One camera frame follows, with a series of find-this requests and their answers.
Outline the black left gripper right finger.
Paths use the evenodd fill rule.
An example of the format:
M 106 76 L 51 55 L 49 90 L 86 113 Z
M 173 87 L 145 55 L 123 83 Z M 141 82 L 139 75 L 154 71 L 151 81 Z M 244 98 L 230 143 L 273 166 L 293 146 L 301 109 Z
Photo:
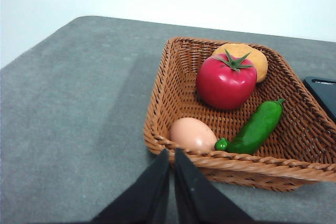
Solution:
M 215 188 L 185 153 L 175 150 L 175 199 L 179 223 L 253 223 Z

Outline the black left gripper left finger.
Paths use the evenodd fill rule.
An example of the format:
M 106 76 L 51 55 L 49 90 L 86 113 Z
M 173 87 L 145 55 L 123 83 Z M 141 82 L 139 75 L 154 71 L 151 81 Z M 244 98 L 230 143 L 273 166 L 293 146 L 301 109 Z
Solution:
M 164 223 L 169 197 L 169 152 L 163 150 L 140 177 L 91 223 Z

